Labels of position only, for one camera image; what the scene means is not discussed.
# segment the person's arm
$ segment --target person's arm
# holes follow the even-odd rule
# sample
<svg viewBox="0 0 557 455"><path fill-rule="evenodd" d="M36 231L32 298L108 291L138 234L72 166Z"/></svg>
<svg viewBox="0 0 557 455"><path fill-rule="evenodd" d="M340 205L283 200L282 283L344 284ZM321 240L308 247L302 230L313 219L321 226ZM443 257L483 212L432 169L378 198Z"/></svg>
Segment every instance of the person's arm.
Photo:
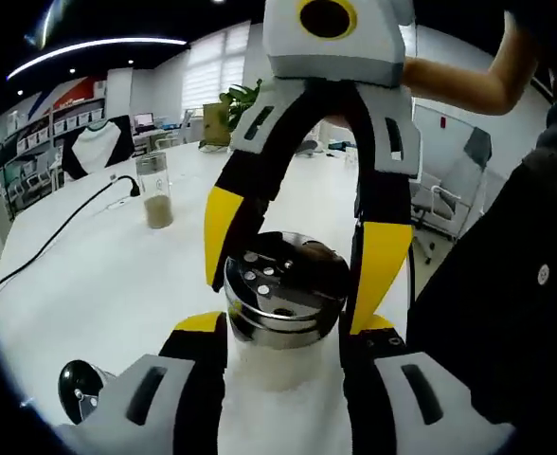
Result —
<svg viewBox="0 0 557 455"><path fill-rule="evenodd" d="M403 84L414 97L441 101L485 115L507 114L518 103L537 67L538 45L505 15L501 46L487 72L476 72L423 59L407 59Z"/></svg>

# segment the window blind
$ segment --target window blind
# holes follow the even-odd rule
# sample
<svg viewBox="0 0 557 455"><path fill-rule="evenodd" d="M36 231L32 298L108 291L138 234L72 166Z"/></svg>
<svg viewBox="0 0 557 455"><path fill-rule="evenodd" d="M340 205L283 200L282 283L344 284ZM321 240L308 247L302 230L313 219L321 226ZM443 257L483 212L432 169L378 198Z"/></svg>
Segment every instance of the window blind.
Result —
<svg viewBox="0 0 557 455"><path fill-rule="evenodd" d="M220 93L243 83L250 24L239 24L194 43L182 86L182 112L218 102Z"/></svg>

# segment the led light strip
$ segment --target led light strip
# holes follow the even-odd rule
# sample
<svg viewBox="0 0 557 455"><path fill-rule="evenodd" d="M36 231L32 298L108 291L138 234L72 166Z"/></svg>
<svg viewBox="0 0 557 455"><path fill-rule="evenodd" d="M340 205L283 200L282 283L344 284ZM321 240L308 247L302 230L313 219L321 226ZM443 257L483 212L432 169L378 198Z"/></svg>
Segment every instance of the led light strip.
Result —
<svg viewBox="0 0 557 455"><path fill-rule="evenodd" d="M25 69L34 66L35 64L39 64L40 62L44 62L45 60L52 59L53 57L57 57L58 55L66 54L68 52L72 52L74 50L85 49L87 47L93 46L104 46L104 45L116 45L121 43L157 43L160 45L178 45L183 46L186 44L185 41L182 40L170 40L168 38L110 38L107 40L96 40L96 41L89 41L86 43L79 43L77 45L69 45L68 47L62 47L61 49L52 50L40 57L37 57L30 62L23 64L15 68L11 73L7 76L7 80L11 79L18 73L21 73Z"/></svg>

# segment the power cord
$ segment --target power cord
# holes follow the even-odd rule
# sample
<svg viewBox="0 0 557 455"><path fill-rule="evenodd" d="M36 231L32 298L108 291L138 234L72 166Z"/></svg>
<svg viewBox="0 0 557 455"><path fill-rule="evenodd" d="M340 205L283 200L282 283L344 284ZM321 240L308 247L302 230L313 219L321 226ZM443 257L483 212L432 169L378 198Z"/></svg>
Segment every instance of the power cord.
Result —
<svg viewBox="0 0 557 455"><path fill-rule="evenodd" d="M132 184L132 188L131 191L129 193L129 195L131 197L137 197L139 196L140 189L139 186L137 185L137 183L135 182L135 180L130 177L129 175L122 175L121 177L113 180L112 182L110 182L108 185L106 185L104 188L102 188L101 190L99 190L98 192L96 192L93 196L91 196L89 199L87 199L78 209L76 209L74 211L74 213L72 213L70 215L70 217L63 223L63 225L60 226L60 228L58 230L55 231L55 233L51 236L51 238L49 240L46 241L46 243L43 245L43 247L41 249L39 249L39 252L36 253L30 260L28 260L24 265L22 265L21 267L13 270L11 273L9 273L5 278L3 278L0 281L0 285L3 284L4 282L6 282L7 280L13 278L14 276L16 276L18 273L24 271L29 265L31 265L32 263L34 263L37 259L39 259L41 257L41 255L43 254L43 252L45 251L45 249L49 246L49 244L51 244L51 242L53 242L53 240L60 235L60 232L63 231L63 229L68 226L68 223L70 223L73 218L75 216L77 216L79 214L79 212L81 210L83 210L91 201L93 201L96 197L98 197L100 194L102 194L103 192L105 192L106 190L108 190L110 187L112 187L113 185L116 184L116 182L118 182L119 180L130 180L131 184Z"/></svg>

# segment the glass cup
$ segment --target glass cup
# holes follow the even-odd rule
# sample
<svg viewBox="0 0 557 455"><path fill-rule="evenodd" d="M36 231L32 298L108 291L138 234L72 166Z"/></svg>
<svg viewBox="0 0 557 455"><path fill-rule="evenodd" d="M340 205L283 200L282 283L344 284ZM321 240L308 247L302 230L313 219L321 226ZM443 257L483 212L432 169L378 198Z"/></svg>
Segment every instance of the glass cup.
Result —
<svg viewBox="0 0 557 455"><path fill-rule="evenodd" d="M152 229L166 228L173 222L167 157L164 152L143 155L135 162L144 198L146 221Z"/></svg>

